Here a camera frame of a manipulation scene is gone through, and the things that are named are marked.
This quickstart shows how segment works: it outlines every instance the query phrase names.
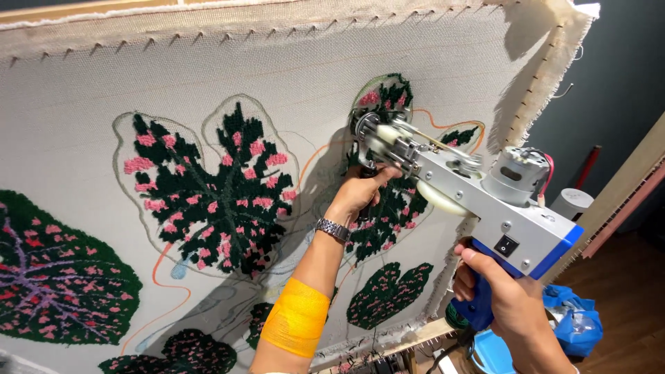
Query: yellow tape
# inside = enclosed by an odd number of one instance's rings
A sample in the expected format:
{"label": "yellow tape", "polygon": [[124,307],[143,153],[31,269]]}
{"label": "yellow tape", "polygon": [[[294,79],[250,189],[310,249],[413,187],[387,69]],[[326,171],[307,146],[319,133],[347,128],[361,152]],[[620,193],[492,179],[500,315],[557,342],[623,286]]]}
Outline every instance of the yellow tape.
{"label": "yellow tape", "polygon": [[261,338],[295,355],[312,358],[326,323],[330,299],[289,279],[261,330]]}

